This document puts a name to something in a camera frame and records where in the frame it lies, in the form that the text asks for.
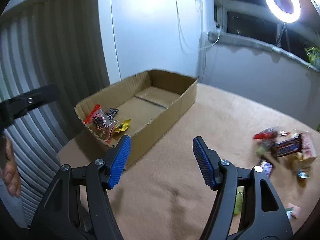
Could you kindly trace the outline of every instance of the wire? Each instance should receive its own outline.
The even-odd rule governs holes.
[[[201,51],[201,50],[204,50],[204,49],[207,49],[207,48],[210,48],[214,45],[217,44],[219,38],[220,38],[220,31],[218,30],[218,39],[213,43],[213,44],[210,44],[210,45],[207,45],[207,46],[204,46],[200,49],[194,49],[194,48],[191,48],[188,43],[186,42],[185,38],[184,38],[184,35],[183,35],[183,32],[182,32],[182,28],[181,28],[181,22],[180,22],[180,15],[179,15],[179,10],[178,10],[178,0],[176,0],[176,9],[177,9],[177,16],[178,16],[178,29],[179,29],[179,36],[182,37],[182,40],[183,42],[185,43],[185,45],[187,46],[188,49],[191,49],[191,50],[196,50],[196,51]]]

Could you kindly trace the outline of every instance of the brown candy bar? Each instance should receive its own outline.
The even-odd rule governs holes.
[[[271,153],[274,157],[282,157],[291,153],[301,151],[301,134],[295,138],[276,143],[271,148]]]

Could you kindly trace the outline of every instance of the green plant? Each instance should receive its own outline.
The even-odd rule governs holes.
[[[320,59],[320,48],[309,47],[309,48],[305,48],[304,50],[307,53],[309,62],[315,66],[317,60]]]

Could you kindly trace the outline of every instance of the person's arm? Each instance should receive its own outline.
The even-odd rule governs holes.
[[[13,149],[12,149],[12,142],[10,139],[5,135],[2,134],[2,147],[0,150],[0,158],[6,159],[2,171],[3,181],[7,185],[8,192],[12,196],[21,196],[21,180],[18,173],[18,167],[14,159]]]

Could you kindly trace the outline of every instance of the potted plant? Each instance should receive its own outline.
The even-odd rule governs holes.
[[[311,65],[320,70],[320,48],[309,47],[304,49]]]

